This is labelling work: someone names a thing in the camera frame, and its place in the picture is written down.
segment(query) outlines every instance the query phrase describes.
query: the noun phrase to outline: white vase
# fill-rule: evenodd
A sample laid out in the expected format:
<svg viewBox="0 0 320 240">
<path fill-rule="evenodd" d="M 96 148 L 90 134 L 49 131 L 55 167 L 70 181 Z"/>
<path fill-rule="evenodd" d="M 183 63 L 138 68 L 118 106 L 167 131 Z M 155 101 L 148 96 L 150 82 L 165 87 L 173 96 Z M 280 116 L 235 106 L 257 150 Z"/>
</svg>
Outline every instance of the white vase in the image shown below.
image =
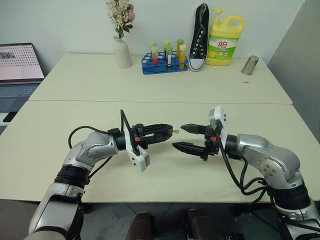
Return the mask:
<svg viewBox="0 0 320 240">
<path fill-rule="evenodd" d="M 122 38 L 119 38 L 118 35 L 113 36 L 114 42 L 113 42 L 113 53 L 115 56 L 115 60 L 119 68 L 126 69 L 131 67 L 131 58 L 130 58 L 130 52 L 129 47 L 125 41 L 122 40 Z"/>
</svg>

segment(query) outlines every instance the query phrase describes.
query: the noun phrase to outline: yellow bottle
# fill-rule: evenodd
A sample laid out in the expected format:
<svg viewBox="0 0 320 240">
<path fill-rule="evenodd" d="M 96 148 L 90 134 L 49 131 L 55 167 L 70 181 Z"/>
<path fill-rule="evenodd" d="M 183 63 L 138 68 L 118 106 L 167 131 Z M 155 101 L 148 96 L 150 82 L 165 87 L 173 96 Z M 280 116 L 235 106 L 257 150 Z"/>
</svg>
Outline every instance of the yellow bottle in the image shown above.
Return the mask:
<svg viewBox="0 0 320 240">
<path fill-rule="evenodd" d="M 220 23 L 219 15 L 223 10 L 221 8 L 213 8 L 212 10 L 216 11 L 217 16 L 211 25 L 205 63 L 215 66 L 227 66 L 236 49 L 245 20 L 242 16 L 229 16 L 223 23 Z M 239 24 L 237 26 L 231 25 L 231 21 L 239 22 Z"/>
</svg>

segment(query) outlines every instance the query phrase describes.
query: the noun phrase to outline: blue test tube rack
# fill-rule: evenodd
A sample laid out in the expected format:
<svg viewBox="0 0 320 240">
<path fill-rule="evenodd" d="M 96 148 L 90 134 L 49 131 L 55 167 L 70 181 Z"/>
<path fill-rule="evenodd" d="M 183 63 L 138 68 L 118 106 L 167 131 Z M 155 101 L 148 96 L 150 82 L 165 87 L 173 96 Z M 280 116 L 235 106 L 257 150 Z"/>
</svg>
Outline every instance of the blue test tube rack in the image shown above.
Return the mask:
<svg viewBox="0 0 320 240">
<path fill-rule="evenodd" d="M 161 51 L 158 53 L 159 61 L 158 65 L 154 65 L 151 60 L 151 53 L 148 52 L 141 59 L 142 72 L 145 75 L 149 74 L 164 74 L 164 73 L 175 73 L 175 72 L 184 72 L 188 70 L 187 64 L 189 63 L 187 58 L 184 58 L 184 63 L 179 62 L 179 58 L 177 58 L 177 52 L 172 52 L 171 59 L 171 69 L 168 70 L 167 59 L 164 56 L 164 52 Z M 180 69 L 179 65 L 184 64 L 183 69 Z"/>
</svg>

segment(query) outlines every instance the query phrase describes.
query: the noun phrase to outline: shoe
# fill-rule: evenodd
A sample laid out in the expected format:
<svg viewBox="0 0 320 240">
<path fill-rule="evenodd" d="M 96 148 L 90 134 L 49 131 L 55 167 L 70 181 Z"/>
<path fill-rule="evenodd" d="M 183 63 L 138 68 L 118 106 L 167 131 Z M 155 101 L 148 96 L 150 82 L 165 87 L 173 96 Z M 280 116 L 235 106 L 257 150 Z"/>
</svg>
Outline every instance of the shoe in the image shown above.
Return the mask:
<svg viewBox="0 0 320 240">
<path fill-rule="evenodd" d="M 208 52 L 209 8 L 203 3 L 194 14 L 193 39 L 189 52 L 189 68 L 197 72 L 205 64 Z"/>
</svg>

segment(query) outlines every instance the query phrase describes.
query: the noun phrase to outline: laptop screen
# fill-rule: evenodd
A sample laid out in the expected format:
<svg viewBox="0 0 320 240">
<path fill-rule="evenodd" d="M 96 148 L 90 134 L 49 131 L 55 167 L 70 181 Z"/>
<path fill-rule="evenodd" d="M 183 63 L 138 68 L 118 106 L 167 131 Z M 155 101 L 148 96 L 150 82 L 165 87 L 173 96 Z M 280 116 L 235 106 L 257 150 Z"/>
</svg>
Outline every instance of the laptop screen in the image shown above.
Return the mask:
<svg viewBox="0 0 320 240">
<path fill-rule="evenodd" d="M 31 43 L 0 44 L 0 84 L 44 79 Z"/>
</svg>

